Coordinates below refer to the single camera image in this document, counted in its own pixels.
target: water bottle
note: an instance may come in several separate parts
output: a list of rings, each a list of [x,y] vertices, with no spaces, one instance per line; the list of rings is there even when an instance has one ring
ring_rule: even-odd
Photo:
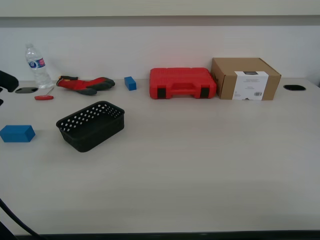
[[[46,70],[45,61],[40,53],[31,43],[27,43],[25,51],[25,59],[34,73],[35,82],[39,89],[51,88],[52,82]]]

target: red tool case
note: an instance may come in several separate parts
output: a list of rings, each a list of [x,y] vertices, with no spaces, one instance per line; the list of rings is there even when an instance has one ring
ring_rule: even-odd
[[[170,99],[173,95],[193,95],[196,99],[211,99],[217,85],[204,67],[154,68],[150,72],[150,97]]]

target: blue block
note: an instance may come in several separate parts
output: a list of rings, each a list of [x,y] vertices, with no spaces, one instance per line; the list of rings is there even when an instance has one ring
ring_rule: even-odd
[[[132,78],[132,76],[127,76],[124,78],[124,83],[129,91],[136,90],[137,84],[136,81]]]
[[[31,125],[7,125],[0,131],[5,143],[29,143],[35,135]]]

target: cardboard box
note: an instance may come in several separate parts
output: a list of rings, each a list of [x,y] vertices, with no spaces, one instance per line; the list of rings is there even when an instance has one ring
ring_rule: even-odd
[[[261,58],[212,59],[220,99],[273,100],[281,75]]]

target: black basket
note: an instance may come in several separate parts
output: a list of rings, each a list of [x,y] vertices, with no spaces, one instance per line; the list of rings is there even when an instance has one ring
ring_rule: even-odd
[[[125,127],[125,111],[110,102],[98,101],[59,120],[63,139],[84,153]]]

